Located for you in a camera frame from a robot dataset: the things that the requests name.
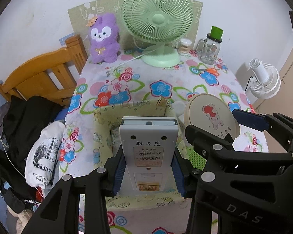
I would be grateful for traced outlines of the round cream compact mirror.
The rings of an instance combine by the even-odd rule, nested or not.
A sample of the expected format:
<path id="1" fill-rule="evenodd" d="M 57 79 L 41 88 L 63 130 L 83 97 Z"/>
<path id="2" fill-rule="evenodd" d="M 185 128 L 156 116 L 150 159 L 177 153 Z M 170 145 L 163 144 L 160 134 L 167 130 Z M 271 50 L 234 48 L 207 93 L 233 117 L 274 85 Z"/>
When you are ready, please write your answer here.
<path id="1" fill-rule="evenodd" d="M 198 94 L 190 98 L 184 111 L 185 126 L 194 125 L 221 139 L 236 139 L 240 126 L 228 106 L 214 95 Z"/>

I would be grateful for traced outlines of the white rectangular device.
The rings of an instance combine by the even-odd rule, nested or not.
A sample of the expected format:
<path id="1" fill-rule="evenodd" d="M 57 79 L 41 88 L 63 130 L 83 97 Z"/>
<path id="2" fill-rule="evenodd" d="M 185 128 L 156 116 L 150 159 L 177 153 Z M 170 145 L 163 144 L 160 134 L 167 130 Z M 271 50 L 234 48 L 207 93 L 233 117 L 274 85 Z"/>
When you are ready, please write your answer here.
<path id="1" fill-rule="evenodd" d="M 163 191 L 173 159 L 178 122 L 174 117 L 124 116 L 119 126 L 133 190 Z"/>

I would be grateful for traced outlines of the green panda speaker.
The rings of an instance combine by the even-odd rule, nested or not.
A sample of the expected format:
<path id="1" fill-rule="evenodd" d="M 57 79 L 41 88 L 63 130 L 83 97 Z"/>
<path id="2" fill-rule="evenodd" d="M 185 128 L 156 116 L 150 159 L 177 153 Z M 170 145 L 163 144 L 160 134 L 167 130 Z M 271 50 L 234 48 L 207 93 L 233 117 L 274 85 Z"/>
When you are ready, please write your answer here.
<path id="1" fill-rule="evenodd" d="M 190 160 L 193 168 L 203 170 L 206 164 L 206 159 L 196 153 L 192 147 L 187 148 L 188 159 Z"/>

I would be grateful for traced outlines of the white round earbud case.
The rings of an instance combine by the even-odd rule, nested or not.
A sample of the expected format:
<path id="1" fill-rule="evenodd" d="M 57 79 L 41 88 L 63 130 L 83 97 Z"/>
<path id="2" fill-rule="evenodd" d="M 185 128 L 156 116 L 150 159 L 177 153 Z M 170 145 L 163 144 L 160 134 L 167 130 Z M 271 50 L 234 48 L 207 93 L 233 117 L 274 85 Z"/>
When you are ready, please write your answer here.
<path id="1" fill-rule="evenodd" d="M 175 114 L 177 117 L 181 116 L 184 114 L 186 104 L 182 101 L 175 101 L 174 103 L 171 104 Z"/>

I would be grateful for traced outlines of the white standing fan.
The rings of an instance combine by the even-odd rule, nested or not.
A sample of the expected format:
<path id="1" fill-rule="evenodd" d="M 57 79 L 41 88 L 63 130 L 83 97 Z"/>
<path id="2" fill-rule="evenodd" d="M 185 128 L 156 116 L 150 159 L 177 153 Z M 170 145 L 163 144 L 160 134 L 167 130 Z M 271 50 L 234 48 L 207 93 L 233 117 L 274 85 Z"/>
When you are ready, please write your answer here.
<path id="1" fill-rule="evenodd" d="M 275 66 L 254 58 L 249 62 L 248 70 L 253 75 L 250 77 L 245 91 L 250 92 L 258 99 L 274 97 L 280 90 L 280 74 Z"/>

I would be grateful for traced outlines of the black backpack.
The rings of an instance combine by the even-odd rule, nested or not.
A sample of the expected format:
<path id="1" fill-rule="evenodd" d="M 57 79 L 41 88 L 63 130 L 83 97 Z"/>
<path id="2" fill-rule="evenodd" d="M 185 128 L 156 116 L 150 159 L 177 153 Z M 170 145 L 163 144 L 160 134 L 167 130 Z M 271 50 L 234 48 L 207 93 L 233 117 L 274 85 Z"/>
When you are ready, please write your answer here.
<path id="1" fill-rule="evenodd" d="M 6 153 L 0 150 L 0 194 L 7 206 L 15 213 L 38 206 L 41 202 L 37 201 L 36 192 L 9 162 Z"/>

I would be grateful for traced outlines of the white printed tote bag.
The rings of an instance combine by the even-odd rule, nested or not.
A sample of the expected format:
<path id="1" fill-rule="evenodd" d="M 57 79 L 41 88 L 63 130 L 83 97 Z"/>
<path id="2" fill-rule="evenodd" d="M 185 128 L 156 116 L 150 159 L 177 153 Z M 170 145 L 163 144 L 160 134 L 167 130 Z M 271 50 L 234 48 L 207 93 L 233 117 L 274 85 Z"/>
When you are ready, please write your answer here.
<path id="1" fill-rule="evenodd" d="M 54 121 L 41 131 L 26 159 L 25 179 L 29 186 L 45 189 L 50 184 L 64 129 L 62 121 Z"/>

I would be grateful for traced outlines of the glass mug jar green lid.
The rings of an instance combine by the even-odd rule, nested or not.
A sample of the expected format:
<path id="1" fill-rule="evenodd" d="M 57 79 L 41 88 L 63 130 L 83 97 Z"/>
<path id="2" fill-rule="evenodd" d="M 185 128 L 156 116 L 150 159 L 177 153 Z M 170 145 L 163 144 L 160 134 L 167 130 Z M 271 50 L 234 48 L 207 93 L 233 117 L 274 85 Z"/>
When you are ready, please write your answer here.
<path id="1" fill-rule="evenodd" d="M 198 41 L 196 51 L 201 62 L 208 65 L 213 65 L 215 63 L 220 51 L 222 35 L 223 30 L 221 28 L 212 26 L 206 38 Z"/>

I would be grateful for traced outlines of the cotton swab container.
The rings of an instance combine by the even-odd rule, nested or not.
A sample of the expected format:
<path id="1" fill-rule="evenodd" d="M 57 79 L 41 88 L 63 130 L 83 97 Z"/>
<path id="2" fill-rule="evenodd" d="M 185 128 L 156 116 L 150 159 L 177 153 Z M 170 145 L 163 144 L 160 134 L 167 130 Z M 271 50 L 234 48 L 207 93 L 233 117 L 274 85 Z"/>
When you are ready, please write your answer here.
<path id="1" fill-rule="evenodd" d="M 182 56 L 188 56 L 192 46 L 193 43 L 190 39 L 182 38 L 178 43 L 178 53 Z"/>

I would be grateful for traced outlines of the floral tablecloth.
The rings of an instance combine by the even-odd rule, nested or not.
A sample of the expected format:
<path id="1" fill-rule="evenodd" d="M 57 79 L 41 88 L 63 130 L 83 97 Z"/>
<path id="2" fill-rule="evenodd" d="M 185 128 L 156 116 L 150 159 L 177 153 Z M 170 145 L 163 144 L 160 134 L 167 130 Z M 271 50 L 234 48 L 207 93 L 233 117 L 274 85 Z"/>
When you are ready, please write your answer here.
<path id="1" fill-rule="evenodd" d="M 205 165 L 184 135 L 187 105 L 199 98 L 199 126 L 231 136 L 236 150 L 268 152 L 262 132 L 230 117 L 254 109 L 221 58 L 209 65 L 191 51 L 172 67 L 156 68 L 128 50 L 111 64 L 87 61 L 65 118 L 59 175 L 87 175 L 124 149 L 123 180 L 106 198 L 111 233 L 186 231 L 191 200 L 179 194 L 170 164 L 177 148 L 194 168 Z"/>

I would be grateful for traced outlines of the yellow fabric storage box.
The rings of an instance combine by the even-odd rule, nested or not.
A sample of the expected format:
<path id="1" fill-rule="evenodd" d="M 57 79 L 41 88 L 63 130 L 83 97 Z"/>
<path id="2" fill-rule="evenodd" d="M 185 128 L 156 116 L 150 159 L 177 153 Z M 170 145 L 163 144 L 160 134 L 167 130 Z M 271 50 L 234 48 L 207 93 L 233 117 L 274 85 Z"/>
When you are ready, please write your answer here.
<path id="1" fill-rule="evenodd" d="M 105 164 L 122 146 L 126 168 L 108 210 L 142 210 L 183 199 L 171 169 L 175 147 L 185 154 L 172 104 L 166 99 L 100 107 L 94 112 L 94 159 Z"/>

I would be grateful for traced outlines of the black clothing pile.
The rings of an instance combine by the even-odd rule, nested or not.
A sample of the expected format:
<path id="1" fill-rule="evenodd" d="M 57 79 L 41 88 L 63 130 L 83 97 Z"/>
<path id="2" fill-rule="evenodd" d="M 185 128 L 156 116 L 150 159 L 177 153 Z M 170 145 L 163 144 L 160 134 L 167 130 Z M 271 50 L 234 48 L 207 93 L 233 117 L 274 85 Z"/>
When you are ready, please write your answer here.
<path id="1" fill-rule="evenodd" d="M 24 170 L 28 153 L 42 129 L 52 123 L 61 110 L 61 105 L 40 96 L 30 97 L 27 101 L 11 97 L 3 125 L 9 158 L 20 170 Z"/>

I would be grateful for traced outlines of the green desk fan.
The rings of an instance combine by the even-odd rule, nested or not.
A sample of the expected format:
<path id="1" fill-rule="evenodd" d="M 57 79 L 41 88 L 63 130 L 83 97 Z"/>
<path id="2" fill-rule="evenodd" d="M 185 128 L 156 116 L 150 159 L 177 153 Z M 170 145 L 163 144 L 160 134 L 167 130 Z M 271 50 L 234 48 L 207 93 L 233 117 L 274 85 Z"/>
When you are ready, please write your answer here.
<path id="1" fill-rule="evenodd" d="M 194 20 L 191 0 L 124 0 L 122 20 L 134 38 L 151 44 L 142 52 L 144 63 L 168 68 L 180 57 L 171 43 L 185 36 Z"/>

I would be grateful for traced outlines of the purple plush bunny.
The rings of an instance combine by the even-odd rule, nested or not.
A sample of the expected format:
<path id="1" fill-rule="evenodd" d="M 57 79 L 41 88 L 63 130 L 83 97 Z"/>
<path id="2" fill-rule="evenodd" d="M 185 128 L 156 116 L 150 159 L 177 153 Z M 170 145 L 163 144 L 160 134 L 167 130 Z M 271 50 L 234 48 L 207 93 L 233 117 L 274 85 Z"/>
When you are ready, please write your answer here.
<path id="1" fill-rule="evenodd" d="M 117 60 L 120 44 L 119 27 L 112 13 L 94 16 L 87 25 L 92 63 L 113 63 Z"/>

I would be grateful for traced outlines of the orange handled scissors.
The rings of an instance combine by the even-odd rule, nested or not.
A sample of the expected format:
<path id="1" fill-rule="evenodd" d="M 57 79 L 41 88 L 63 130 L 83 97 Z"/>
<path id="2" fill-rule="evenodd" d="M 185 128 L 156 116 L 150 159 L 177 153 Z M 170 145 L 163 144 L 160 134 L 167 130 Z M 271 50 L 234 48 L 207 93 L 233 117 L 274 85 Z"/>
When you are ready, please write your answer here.
<path id="1" fill-rule="evenodd" d="M 206 72 L 208 72 L 210 74 L 213 74 L 215 76 L 219 76 L 220 75 L 215 68 L 208 68 L 208 69 L 206 69 Z"/>

